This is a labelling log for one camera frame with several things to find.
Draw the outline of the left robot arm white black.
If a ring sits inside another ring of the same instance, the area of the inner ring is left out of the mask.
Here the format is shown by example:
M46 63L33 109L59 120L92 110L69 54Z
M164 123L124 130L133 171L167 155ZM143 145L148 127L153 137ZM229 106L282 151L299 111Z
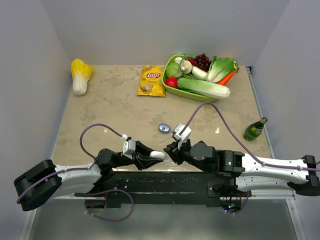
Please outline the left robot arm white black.
M164 152L140 141L127 140L121 152L100 150L93 164L64 166L43 160L14 180L16 202L27 212L55 197L78 193L99 196L104 190L101 181L111 177L113 169L134 165L138 170L145 170L165 159Z

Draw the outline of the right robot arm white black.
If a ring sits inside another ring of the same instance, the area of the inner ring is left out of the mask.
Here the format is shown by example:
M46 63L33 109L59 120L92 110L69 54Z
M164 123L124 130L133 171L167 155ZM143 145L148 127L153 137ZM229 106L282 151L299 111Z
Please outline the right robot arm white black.
M205 173L230 179L222 185L223 192L230 197L260 189L291 190L306 197L320 194L318 169L312 155L294 160L263 158L240 151L217 150L203 141L191 145L189 140L174 141L164 152L177 165L187 162Z

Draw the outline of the blue-grey earbud charging case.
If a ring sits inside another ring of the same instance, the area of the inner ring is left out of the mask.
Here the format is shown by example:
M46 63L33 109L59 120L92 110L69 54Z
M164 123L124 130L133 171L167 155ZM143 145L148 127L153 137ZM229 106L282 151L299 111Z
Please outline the blue-grey earbud charging case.
M161 123L158 126L158 130L163 134L168 134L171 131L171 127L165 123Z

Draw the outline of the white earbud charging case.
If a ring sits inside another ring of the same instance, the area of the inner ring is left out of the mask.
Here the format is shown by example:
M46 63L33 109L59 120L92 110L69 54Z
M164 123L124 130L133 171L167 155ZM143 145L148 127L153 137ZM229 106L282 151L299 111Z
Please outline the white earbud charging case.
M166 154L162 151L152 151L149 156L154 159L165 160Z

